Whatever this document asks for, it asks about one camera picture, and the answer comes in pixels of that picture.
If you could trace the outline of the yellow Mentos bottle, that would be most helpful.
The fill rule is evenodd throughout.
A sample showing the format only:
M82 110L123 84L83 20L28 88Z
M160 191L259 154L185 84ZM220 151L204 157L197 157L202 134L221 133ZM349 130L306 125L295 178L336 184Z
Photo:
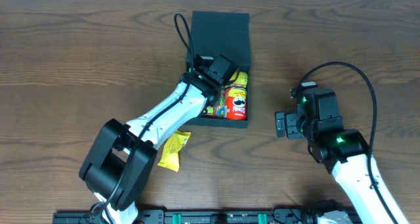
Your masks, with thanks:
M248 84L248 73L247 72L235 72L228 81L227 87L240 87L247 88Z

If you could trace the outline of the red Pringles can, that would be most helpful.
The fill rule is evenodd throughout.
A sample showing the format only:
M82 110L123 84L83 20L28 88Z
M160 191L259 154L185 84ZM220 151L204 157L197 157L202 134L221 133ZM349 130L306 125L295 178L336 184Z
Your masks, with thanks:
M231 87L224 94L225 118L245 120L247 116L247 91L241 87Z

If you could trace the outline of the Haribo worms gummy bag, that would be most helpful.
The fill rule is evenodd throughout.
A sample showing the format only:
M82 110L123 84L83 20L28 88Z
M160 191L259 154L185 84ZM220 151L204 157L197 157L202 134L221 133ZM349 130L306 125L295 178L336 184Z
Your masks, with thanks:
M226 117L226 105L225 105L225 97L221 95L219 100L215 103L214 106L208 106L203 111L204 117L209 118L225 118Z

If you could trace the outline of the black gift box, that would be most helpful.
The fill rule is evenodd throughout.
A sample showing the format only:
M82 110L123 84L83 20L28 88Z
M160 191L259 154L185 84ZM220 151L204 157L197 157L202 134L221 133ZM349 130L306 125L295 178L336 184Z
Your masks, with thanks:
M190 30L194 53L199 56L216 58L220 54L235 62L240 72L250 75L251 44L249 37L249 14L234 12L193 11ZM249 125L249 82L246 87L245 118L229 120L202 115L193 118L187 125L246 128Z

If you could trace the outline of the yellow candy wrapper pack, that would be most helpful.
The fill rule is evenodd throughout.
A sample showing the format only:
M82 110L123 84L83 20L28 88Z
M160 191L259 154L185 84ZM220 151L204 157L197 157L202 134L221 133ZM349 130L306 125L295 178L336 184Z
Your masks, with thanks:
M178 172L180 168L179 152L187 144L191 132L176 130L165 142L158 166Z

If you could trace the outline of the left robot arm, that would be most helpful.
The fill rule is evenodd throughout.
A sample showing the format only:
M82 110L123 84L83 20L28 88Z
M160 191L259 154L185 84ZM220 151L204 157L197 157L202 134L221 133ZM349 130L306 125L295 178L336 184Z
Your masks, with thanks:
M89 215L108 223L133 223L135 200L146 186L159 147L183 124L214 104L221 89L239 74L227 56L196 56L175 90L144 115L120 123L106 122L79 170L98 202Z

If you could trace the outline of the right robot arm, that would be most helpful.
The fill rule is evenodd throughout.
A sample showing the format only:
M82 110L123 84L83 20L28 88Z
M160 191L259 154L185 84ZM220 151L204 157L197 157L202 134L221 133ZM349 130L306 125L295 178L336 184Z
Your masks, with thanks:
M309 154L345 191L362 223L407 223L367 141L358 130L344 128L334 91L308 82L291 96L297 109L275 113L277 136L307 141Z

